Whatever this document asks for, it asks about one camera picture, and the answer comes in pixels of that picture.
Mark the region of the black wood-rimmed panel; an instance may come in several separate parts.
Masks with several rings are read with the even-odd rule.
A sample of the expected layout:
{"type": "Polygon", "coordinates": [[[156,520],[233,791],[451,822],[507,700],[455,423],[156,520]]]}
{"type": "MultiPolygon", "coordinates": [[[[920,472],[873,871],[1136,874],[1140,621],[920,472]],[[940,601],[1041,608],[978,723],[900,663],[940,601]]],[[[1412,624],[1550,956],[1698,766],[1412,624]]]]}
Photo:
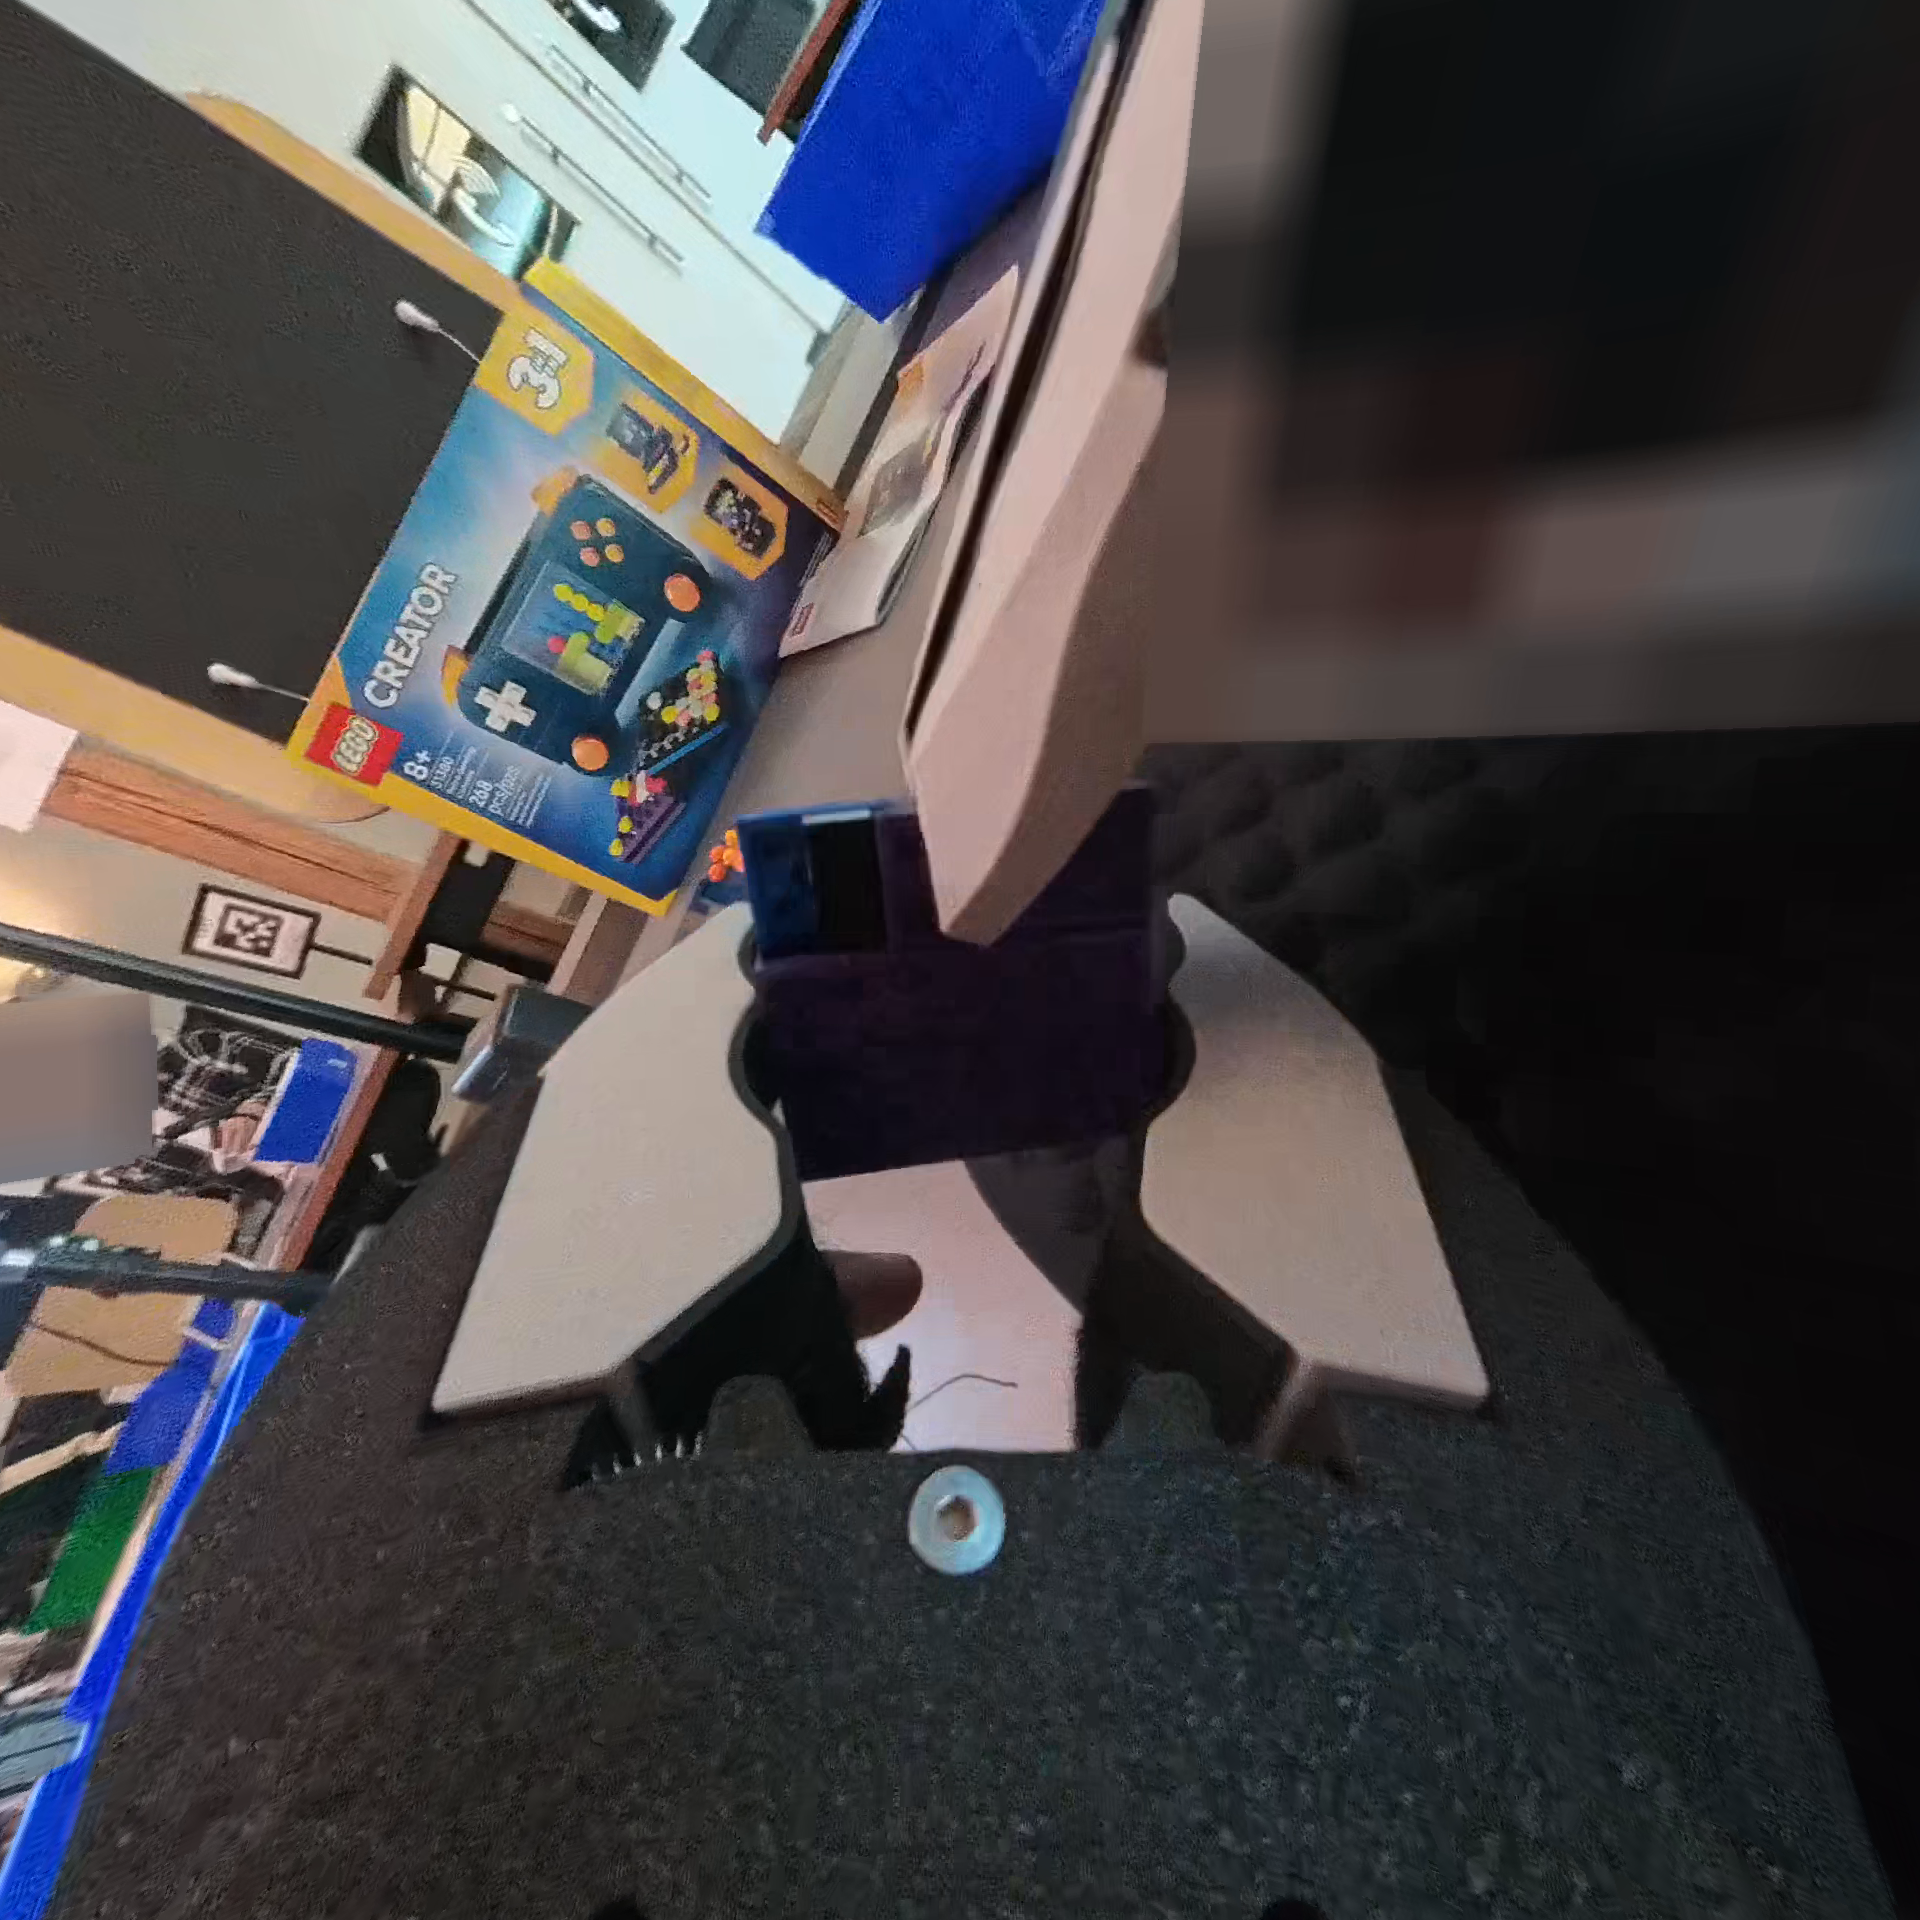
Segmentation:
{"type": "Polygon", "coordinates": [[[513,285],[262,113],[2,4],[2,707],[300,822],[310,693],[513,285]]]}

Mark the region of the framed black white marker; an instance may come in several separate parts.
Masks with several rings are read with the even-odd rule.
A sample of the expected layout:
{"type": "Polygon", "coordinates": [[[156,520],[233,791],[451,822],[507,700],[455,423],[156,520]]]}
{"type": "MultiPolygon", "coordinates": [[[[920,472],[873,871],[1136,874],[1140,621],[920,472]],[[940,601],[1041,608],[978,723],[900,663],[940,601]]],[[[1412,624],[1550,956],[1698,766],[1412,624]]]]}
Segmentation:
{"type": "Polygon", "coordinates": [[[319,928],[324,915],[317,908],[205,882],[193,898],[178,955],[274,979],[300,979],[319,928]]]}

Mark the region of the dark wall sign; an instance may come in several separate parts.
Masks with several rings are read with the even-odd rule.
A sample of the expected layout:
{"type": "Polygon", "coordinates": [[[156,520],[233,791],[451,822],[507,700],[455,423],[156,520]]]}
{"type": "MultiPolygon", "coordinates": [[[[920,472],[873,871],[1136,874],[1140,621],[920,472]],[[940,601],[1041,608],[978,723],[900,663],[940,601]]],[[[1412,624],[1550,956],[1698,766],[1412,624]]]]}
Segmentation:
{"type": "Polygon", "coordinates": [[[513,166],[438,96],[389,68],[357,158],[492,270],[524,277],[561,262],[573,217],[513,166]]]}

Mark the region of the brick set box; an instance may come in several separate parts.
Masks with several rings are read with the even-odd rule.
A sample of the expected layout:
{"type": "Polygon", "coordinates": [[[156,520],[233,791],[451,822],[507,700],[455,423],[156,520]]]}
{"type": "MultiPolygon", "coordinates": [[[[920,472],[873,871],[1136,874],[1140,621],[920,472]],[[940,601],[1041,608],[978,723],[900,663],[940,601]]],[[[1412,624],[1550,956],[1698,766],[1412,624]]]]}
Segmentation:
{"type": "Polygon", "coordinates": [[[552,262],[501,306],[287,759],[648,919],[843,499],[552,262]]]}

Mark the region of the person's left hand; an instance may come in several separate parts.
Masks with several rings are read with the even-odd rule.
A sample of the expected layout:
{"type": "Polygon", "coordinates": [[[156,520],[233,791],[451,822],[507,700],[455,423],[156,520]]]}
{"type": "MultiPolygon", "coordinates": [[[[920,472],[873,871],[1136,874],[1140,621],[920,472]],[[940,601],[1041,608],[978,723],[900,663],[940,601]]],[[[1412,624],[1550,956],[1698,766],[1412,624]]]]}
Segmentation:
{"type": "Polygon", "coordinates": [[[830,1250],[827,1264],[854,1344],[886,1335],[920,1302],[925,1273],[920,1264],[909,1254],[830,1250]]]}

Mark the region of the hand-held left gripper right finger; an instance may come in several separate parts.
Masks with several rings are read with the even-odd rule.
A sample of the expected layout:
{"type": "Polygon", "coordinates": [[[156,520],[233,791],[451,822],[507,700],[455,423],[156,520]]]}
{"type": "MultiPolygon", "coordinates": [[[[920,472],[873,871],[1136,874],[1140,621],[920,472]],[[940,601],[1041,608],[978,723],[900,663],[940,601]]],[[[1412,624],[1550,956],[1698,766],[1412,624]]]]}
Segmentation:
{"type": "Polygon", "coordinates": [[[1474,1412],[1488,1374],[1374,1049],[1218,910],[1164,908],[1187,1076],[1143,1135],[1143,1229],[1281,1344],[1261,1418],[1330,1395],[1474,1412]]]}

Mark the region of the black quilted wrist rest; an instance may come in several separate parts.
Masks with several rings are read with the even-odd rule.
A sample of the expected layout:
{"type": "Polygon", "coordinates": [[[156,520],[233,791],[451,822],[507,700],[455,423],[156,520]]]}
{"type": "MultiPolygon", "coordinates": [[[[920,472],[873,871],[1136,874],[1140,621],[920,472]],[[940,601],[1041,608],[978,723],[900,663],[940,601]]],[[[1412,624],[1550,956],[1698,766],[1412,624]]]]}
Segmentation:
{"type": "Polygon", "coordinates": [[[1154,748],[1154,861],[1426,1082],[1771,1501],[1915,1505],[1915,724],[1154,748]]]}

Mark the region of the black power adapter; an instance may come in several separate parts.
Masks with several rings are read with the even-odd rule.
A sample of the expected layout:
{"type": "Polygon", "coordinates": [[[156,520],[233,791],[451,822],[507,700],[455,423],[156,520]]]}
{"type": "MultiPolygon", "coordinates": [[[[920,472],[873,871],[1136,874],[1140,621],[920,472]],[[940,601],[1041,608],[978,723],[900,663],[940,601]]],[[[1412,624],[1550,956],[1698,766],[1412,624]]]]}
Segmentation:
{"type": "Polygon", "coordinates": [[[491,1103],[501,1091],[540,1078],[587,1017],[587,1002],[516,979],[468,1039],[451,1078],[451,1097],[491,1103]]]}

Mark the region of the brick instruction booklet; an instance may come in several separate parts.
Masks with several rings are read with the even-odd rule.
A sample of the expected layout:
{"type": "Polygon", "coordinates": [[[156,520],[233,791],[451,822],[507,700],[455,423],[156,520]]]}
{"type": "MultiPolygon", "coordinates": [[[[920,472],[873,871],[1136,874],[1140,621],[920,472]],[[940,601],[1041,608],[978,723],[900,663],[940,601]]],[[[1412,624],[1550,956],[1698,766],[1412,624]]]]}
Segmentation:
{"type": "Polygon", "coordinates": [[[890,612],[1016,322],[1017,277],[1017,267],[1006,267],[900,365],[878,440],[854,477],[843,537],[809,569],[781,637],[781,659],[868,635],[890,612]]]}

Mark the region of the blue and purple brick assembly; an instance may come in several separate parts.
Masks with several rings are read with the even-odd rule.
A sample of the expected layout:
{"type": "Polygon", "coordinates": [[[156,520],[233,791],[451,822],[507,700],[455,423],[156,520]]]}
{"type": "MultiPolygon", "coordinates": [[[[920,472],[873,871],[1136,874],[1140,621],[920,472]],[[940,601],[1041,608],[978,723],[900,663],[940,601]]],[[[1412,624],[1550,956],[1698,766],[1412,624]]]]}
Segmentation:
{"type": "Polygon", "coordinates": [[[1161,1089],[1153,795],[1125,784],[992,945],[936,925],[904,805],[737,819],[743,1065],[802,1183],[1124,1138],[1161,1089]]]}

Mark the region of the black metal pole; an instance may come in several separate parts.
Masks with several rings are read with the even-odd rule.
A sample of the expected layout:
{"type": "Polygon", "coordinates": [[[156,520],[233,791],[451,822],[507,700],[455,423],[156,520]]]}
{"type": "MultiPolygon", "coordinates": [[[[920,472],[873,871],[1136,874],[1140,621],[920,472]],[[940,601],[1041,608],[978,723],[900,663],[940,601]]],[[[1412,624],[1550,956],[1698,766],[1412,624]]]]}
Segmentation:
{"type": "Polygon", "coordinates": [[[194,1002],[248,1021],[274,1021],[279,1030],[310,1032],[319,1039],[352,1045],[372,1045],[396,1053],[401,1057],[424,1057],[433,1065],[455,1065],[468,1049],[468,1030],[461,1021],[397,1021],[375,1017],[363,1007],[339,1007],[327,1000],[292,997],[283,989],[248,985],[193,966],[159,963],[149,956],[134,956],[113,946],[83,945],[62,934],[41,934],[20,925],[2,925],[2,956],[28,966],[44,966],[62,977],[90,979],[98,985],[194,1002]]]}
{"type": "Polygon", "coordinates": [[[290,1316],[312,1313],[334,1291],[328,1273],[262,1270],[242,1260],[159,1260],[98,1239],[2,1243],[2,1287],[66,1287],[93,1298],[171,1295],[213,1302],[262,1302],[290,1316]]]}

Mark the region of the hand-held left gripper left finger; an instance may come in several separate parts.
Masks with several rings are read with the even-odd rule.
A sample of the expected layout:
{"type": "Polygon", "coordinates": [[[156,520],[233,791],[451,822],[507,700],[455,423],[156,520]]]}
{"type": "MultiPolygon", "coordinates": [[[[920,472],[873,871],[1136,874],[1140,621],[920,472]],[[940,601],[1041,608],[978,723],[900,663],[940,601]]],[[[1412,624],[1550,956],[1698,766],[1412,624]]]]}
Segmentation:
{"type": "Polygon", "coordinates": [[[752,908],[708,919],[541,1068],[431,1415],[582,1401],[660,1360],[799,1230],[743,1073],[752,908]]]}

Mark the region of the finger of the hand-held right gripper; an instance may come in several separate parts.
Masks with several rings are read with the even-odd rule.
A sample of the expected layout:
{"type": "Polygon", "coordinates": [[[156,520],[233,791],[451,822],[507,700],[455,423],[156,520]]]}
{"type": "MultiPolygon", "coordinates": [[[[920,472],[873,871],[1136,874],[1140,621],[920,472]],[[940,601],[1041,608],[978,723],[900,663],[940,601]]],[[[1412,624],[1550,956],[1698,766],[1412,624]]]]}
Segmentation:
{"type": "Polygon", "coordinates": [[[940,934],[992,945],[1088,841],[1140,675],[1084,601],[1164,413],[1149,347],[1187,188],[1206,4],[1107,4],[1017,262],[900,711],[940,934]]]}

